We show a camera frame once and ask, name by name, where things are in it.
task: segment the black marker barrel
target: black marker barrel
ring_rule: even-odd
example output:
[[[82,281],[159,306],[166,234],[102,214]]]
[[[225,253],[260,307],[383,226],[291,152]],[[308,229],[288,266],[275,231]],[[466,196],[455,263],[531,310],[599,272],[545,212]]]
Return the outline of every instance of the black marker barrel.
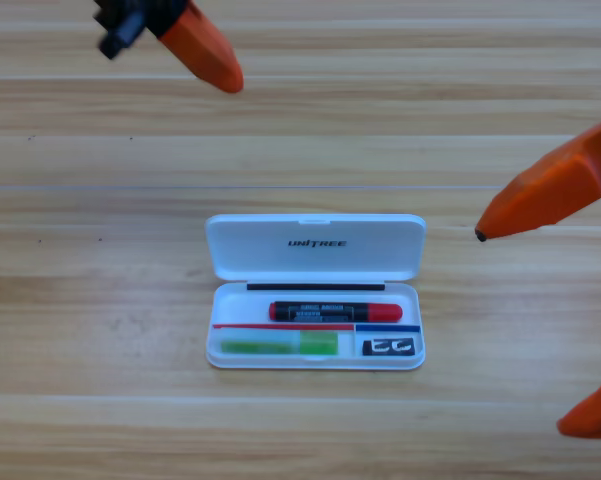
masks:
[[[269,306],[269,318],[298,323],[391,323],[402,318],[402,308],[388,303],[275,302]]]

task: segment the wooden table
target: wooden table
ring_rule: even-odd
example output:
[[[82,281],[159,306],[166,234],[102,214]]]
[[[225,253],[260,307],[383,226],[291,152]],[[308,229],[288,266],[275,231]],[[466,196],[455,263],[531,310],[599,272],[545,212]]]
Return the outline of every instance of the wooden table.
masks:
[[[480,244],[499,186],[601,120],[601,0],[205,0],[246,89],[90,1],[0,1],[0,480],[596,480],[601,201]],[[204,356],[218,213],[429,225],[410,373]]]

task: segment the white plastic case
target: white plastic case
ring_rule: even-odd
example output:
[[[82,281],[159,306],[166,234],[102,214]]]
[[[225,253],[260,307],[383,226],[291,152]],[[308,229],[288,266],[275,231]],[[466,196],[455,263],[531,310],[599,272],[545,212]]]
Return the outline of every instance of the white plastic case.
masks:
[[[403,214],[218,215],[207,221],[206,235],[216,275],[231,281],[218,288],[214,297],[207,337],[207,359],[212,365],[411,370],[424,362],[418,294],[401,283],[420,270],[426,236],[422,218]],[[284,301],[392,303],[400,305],[403,315],[397,323],[328,324],[353,329],[337,331],[337,354],[297,353],[295,347],[285,353],[223,351],[223,342],[232,336],[256,342],[276,337],[268,329],[280,323],[269,319],[269,305]],[[247,324],[258,328],[237,328]],[[288,339],[295,345],[293,331],[275,332],[282,343]],[[363,355],[365,341],[372,341],[374,355]],[[408,348],[402,349],[403,355],[378,354],[389,345]]]

